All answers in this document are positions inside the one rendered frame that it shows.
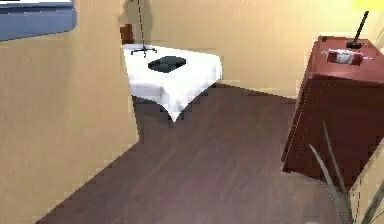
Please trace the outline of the black closed laptop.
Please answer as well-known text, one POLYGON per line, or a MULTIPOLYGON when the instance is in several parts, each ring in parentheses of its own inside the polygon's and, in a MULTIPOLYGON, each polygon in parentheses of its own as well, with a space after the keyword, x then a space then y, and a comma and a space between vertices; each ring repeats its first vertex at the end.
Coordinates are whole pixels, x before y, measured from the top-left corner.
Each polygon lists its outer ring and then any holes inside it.
POLYGON ((162 73, 170 73, 186 64, 186 59, 177 56, 164 56, 148 63, 148 68, 162 73))

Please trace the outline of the white bed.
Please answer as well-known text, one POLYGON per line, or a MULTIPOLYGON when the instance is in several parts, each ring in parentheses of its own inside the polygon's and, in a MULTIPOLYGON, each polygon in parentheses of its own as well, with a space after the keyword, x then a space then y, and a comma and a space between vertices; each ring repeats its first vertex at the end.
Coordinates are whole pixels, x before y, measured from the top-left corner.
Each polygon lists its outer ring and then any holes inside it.
POLYGON ((134 52, 141 47, 141 44, 122 47, 131 94, 161 105, 173 122, 191 101, 222 78, 222 63, 217 55, 153 45, 147 48, 156 52, 134 52), (148 67, 149 63, 167 56, 183 58, 186 64, 169 73, 148 67))

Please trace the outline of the black thin floor lamp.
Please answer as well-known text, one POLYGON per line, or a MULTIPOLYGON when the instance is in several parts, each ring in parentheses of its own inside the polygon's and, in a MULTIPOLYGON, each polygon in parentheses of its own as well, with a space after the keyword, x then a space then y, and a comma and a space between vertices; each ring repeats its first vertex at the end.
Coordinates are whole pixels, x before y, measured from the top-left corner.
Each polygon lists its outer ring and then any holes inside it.
POLYGON ((131 51, 131 55, 133 55, 134 53, 137 53, 137 52, 142 52, 143 53, 143 57, 146 58, 147 56, 147 52, 148 51, 153 51, 155 53, 157 53, 157 49, 153 48, 153 47, 147 47, 146 44, 145 44, 145 40, 144 40, 144 29, 143 29, 143 25, 144 25, 144 21, 143 21, 143 15, 142 15, 142 10, 141 10, 141 3, 140 3, 140 0, 136 0, 137 2, 137 7, 138 7, 138 17, 139 17, 139 24, 140 24, 140 34, 141 34, 141 48, 140 49, 134 49, 131 51))

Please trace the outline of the brown wooden nightstand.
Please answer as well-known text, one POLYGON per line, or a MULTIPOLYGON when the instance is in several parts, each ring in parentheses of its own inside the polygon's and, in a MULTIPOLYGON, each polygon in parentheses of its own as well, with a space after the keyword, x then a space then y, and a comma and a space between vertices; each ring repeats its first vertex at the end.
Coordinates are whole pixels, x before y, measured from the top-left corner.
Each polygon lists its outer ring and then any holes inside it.
POLYGON ((121 41, 123 44, 133 44, 134 37, 131 24, 125 24, 120 28, 121 41))

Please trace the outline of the dark red wooden dresser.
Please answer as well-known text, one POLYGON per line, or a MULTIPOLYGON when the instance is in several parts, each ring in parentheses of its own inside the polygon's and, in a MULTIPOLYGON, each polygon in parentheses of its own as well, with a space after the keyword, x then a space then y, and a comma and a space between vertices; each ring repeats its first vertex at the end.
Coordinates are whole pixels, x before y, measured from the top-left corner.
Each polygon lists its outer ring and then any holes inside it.
POLYGON ((358 51, 373 60, 360 66, 329 63, 322 51, 343 49, 349 39, 328 36, 322 42, 321 38, 313 44, 297 97, 283 170, 323 181, 311 144, 331 178, 337 179, 324 136, 325 121, 345 187, 351 188, 384 138, 384 54, 362 39, 358 51))

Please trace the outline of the red and white box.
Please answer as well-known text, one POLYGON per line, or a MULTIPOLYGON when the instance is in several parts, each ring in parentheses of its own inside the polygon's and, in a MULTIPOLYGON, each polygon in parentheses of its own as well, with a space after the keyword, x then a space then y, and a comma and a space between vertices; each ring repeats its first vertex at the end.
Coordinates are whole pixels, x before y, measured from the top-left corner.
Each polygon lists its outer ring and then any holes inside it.
POLYGON ((364 56, 361 52, 344 50, 344 49, 328 49, 322 51, 329 63, 360 66, 364 60, 373 60, 373 57, 364 56))

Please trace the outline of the green house plant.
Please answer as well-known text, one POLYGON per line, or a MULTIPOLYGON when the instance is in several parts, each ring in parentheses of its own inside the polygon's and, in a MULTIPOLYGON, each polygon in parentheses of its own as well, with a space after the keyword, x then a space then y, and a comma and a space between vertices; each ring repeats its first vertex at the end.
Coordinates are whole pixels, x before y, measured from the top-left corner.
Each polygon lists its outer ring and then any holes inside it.
POLYGON ((366 209, 362 220, 358 221, 357 220, 358 213, 355 213, 355 214, 352 213, 351 200, 349 198, 349 194, 347 193, 344 178, 341 175, 341 170, 337 164, 337 161, 332 149, 332 145, 331 145, 331 141, 330 141, 330 137, 328 134, 325 121, 322 121, 322 126, 323 126, 325 140, 327 143, 328 153, 331 157, 331 161, 336 173, 337 181, 340 185, 341 192, 338 192, 337 187, 335 186, 334 181, 331 178, 330 172, 326 167, 325 162, 322 160, 319 152, 315 149, 313 145, 309 144, 309 148, 313 153, 313 155, 315 156, 326 181, 326 185, 321 184, 322 188, 326 191, 329 198, 332 200, 332 202, 336 206, 336 209, 342 221, 342 224, 373 224, 378 217, 384 214, 384 210, 381 211, 379 214, 377 214, 377 210, 380 204, 382 203, 382 200, 384 199, 384 180, 381 182, 375 195, 373 196, 372 201, 369 204, 368 208, 366 209))

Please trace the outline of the black desk lamp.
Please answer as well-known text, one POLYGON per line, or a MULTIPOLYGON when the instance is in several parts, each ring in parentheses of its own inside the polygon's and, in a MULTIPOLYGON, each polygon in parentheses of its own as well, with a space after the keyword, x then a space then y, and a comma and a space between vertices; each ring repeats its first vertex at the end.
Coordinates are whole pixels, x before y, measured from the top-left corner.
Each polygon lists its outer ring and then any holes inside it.
POLYGON ((346 47, 348 49, 360 49, 362 47, 362 44, 359 42, 359 37, 361 35, 362 29, 365 25, 368 15, 369 12, 365 11, 353 40, 346 43, 346 47))

